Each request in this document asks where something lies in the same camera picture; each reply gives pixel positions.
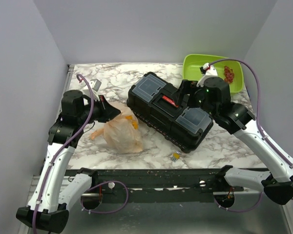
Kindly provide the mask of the translucent orange plastic bag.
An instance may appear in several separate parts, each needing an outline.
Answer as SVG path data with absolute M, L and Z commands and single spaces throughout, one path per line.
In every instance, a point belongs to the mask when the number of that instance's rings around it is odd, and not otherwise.
M 108 147 L 121 154 L 142 152 L 143 141 L 139 130 L 139 122 L 132 110 L 120 102 L 112 102 L 111 105 L 121 111 L 113 120 L 105 123 L 102 128 L 90 134 L 90 139 L 103 136 Z

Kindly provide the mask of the red fake grapes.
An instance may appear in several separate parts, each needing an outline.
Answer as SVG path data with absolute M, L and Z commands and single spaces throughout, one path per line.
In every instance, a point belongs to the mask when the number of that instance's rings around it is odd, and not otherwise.
M 224 76 L 225 76 L 224 81 L 227 82 L 228 84 L 231 84 L 235 78 L 233 69 L 228 66 L 224 66 Z

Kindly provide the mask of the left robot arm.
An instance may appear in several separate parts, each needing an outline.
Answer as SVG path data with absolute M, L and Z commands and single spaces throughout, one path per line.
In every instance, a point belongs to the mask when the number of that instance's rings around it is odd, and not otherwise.
M 98 172 L 81 168 L 69 185 L 61 190 L 68 163 L 74 154 L 84 127 L 95 121 L 106 123 L 121 111 L 110 105 L 103 95 L 98 99 L 79 90 L 69 90 L 61 100 L 62 111 L 48 132 L 45 163 L 36 189 L 16 218 L 34 233 L 38 230 L 60 234 L 69 218 L 69 211 L 84 192 L 98 189 Z

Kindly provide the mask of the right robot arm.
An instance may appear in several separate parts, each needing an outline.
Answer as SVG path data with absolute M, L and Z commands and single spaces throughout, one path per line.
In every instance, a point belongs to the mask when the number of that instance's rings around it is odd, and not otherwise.
M 215 178 L 217 189 L 226 191 L 231 186 L 253 189 L 279 205 L 293 198 L 293 158 L 281 156 L 284 151 L 264 135 L 254 114 L 231 101 L 230 87 L 224 80 L 211 77 L 202 86 L 196 81 L 183 80 L 172 99 L 176 105 L 185 101 L 187 107 L 199 107 L 210 114 L 215 123 L 245 143 L 267 167 L 265 172 L 256 172 L 225 166 Z

